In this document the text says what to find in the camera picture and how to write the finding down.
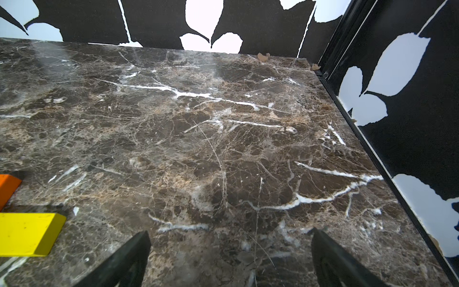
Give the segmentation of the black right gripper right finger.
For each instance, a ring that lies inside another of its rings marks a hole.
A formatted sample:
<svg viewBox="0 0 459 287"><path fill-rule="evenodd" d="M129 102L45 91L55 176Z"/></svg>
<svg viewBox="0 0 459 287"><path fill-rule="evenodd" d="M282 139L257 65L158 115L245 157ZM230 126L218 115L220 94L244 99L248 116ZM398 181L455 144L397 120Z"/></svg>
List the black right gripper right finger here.
<svg viewBox="0 0 459 287"><path fill-rule="evenodd" d="M311 252L321 287L386 287L379 277L325 232L312 229Z"/></svg>

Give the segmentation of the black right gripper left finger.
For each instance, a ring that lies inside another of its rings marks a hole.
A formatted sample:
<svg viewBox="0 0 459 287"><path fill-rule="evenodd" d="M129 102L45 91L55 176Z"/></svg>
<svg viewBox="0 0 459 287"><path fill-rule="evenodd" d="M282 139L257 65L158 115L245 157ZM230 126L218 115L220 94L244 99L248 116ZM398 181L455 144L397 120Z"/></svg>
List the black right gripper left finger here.
<svg viewBox="0 0 459 287"><path fill-rule="evenodd" d="M138 232L76 286L140 287L147 268L150 249L151 241L148 232Z"/></svg>

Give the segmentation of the yellow block group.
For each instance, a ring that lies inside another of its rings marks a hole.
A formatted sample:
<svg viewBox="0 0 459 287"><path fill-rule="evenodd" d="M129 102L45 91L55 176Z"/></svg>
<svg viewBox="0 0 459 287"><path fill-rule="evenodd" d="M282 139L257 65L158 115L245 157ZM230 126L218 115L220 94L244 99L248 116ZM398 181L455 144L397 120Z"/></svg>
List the yellow block group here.
<svg viewBox="0 0 459 287"><path fill-rule="evenodd" d="M1 257L46 257L66 217L52 213L1 213Z"/></svg>

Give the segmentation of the orange long block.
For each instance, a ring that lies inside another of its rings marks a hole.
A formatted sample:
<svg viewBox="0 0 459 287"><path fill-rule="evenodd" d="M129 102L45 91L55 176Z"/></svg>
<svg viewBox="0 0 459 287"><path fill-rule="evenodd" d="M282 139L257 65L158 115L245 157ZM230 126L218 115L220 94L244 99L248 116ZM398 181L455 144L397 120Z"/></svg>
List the orange long block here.
<svg viewBox="0 0 459 287"><path fill-rule="evenodd" d="M0 175L0 210L3 210L12 195L20 186L22 180L13 175Z"/></svg>

